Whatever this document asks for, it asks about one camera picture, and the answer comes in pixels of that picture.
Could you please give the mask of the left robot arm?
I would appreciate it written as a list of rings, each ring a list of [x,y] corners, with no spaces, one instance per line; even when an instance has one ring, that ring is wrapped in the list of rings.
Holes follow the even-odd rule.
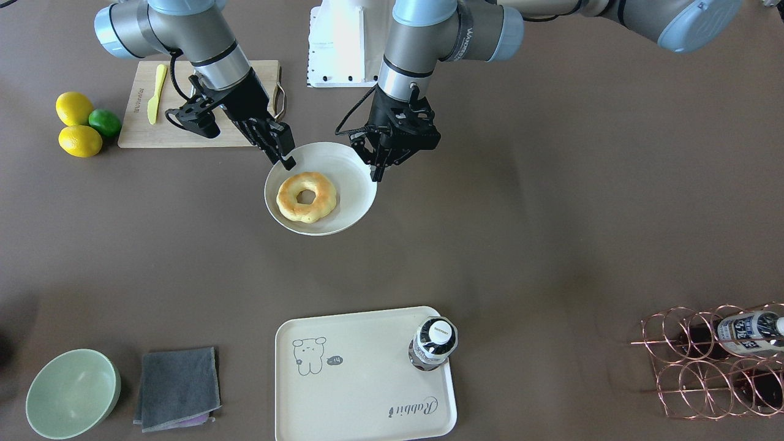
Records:
[[[526,23],[574,13],[600,17],[674,53],[691,53],[722,33],[739,1],[397,1],[372,104],[364,126],[344,130],[351,148],[380,182],[399,165],[440,141],[428,99],[438,62],[498,62],[521,47]]]

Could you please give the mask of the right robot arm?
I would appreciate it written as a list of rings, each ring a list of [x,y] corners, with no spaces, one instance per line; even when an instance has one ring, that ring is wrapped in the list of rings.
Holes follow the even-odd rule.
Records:
[[[269,113],[269,97],[223,17],[224,1],[124,1],[96,14],[94,29],[116,58],[168,53],[190,61],[195,89],[180,108],[166,111],[174,126],[205,138],[219,136],[213,114],[223,108],[247,141],[272,163],[291,170],[295,148],[290,127]]]

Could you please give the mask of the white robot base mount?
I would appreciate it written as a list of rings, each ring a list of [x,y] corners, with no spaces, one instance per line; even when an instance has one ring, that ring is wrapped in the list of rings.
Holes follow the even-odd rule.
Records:
[[[378,81],[387,92],[408,86],[409,77],[384,61],[394,8],[415,1],[323,1],[311,9],[306,84],[314,88],[371,87]]]

